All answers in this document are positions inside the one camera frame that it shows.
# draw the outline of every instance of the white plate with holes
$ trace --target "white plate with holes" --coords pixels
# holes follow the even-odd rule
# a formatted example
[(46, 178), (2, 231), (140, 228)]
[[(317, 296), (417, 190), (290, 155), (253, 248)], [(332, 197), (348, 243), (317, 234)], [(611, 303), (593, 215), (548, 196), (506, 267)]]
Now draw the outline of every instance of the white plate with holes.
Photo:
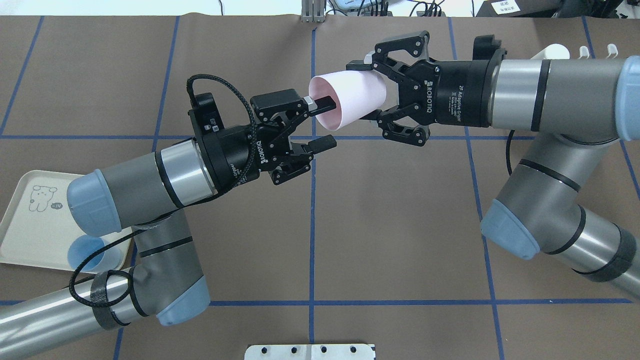
[[(76, 225), (67, 205), (67, 188), (77, 174), (33, 170), (24, 174), (0, 222), (0, 263), (71, 269), (67, 251), (84, 231)], [(126, 234), (103, 236), (111, 243)], [(131, 240), (116, 248), (122, 253), (118, 269), (124, 265)]]
[(373, 344), (252, 345), (244, 360), (375, 360)]

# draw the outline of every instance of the pink cup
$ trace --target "pink cup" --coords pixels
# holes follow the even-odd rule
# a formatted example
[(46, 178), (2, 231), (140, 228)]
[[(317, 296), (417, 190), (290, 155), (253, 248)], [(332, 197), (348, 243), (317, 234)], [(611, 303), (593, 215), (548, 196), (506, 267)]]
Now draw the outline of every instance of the pink cup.
[(311, 79), (309, 96), (335, 101), (334, 110), (316, 116), (320, 125), (334, 131), (378, 109), (387, 98), (387, 86), (375, 71), (339, 71)]

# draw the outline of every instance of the label sticker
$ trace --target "label sticker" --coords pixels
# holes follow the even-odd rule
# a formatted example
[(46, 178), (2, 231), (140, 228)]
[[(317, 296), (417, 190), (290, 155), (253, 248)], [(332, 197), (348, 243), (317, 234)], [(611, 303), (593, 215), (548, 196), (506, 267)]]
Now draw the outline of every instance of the label sticker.
[(520, 7), (516, 3), (516, 0), (502, 0), (496, 1), (495, 3), (491, 3), (495, 13), (503, 14), (503, 13), (515, 13), (520, 11)]

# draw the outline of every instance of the blue joint cap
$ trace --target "blue joint cap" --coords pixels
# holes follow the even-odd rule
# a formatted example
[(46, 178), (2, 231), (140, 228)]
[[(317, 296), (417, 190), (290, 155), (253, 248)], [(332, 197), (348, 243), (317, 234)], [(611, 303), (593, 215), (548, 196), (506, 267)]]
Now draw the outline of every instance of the blue joint cap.
[(99, 237), (122, 231), (116, 204), (100, 170), (73, 180), (67, 202), (74, 220), (87, 234)]
[(618, 78), (616, 130), (622, 140), (640, 139), (640, 56), (628, 58)]
[(480, 223), (482, 234), (519, 258), (530, 260), (540, 251), (538, 242), (503, 203), (494, 199)]
[(163, 326), (176, 325), (200, 315), (210, 302), (207, 280), (203, 275), (156, 317)]

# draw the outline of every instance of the robotic arm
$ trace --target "robotic arm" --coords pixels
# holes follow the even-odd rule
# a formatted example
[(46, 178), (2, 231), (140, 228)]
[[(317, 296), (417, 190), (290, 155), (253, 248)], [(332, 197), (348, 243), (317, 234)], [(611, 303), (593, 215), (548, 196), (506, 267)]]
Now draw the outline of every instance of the robotic arm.
[[(196, 79), (223, 83), (242, 101), (251, 123), (225, 127), (212, 94), (193, 94)], [(315, 154), (336, 146), (331, 135), (308, 144), (289, 139), (303, 121), (335, 108), (329, 97), (314, 101), (288, 89), (255, 96), (249, 104), (231, 84), (210, 75), (191, 77), (187, 90), (193, 138), (96, 170), (68, 188), (69, 208), (86, 233), (133, 227), (120, 240), (135, 236), (139, 264), (74, 281), (116, 241), (80, 264), (70, 288), (0, 311), (1, 358), (32, 356), (149, 315), (162, 325), (199, 315), (211, 299), (182, 208), (213, 200), (260, 172), (282, 184), (310, 170)]]
[[(626, 60), (505, 60), (493, 35), (477, 37), (472, 61), (428, 56), (429, 33), (376, 45), (347, 70), (375, 70), (398, 86), (399, 104), (363, 117), (389, 140), (423, 146), (430, 124), (539, 131), (493, 200), (482, 233), (514, 255), (539, 251), (596, 282), (640, 299), (637, 238), (577, 205), (607, 147), (640, 138), (640, 56)], [(396, 61), (404, 50), (418, 60)], [(395, 120), (410, 117), (415, 127)]]

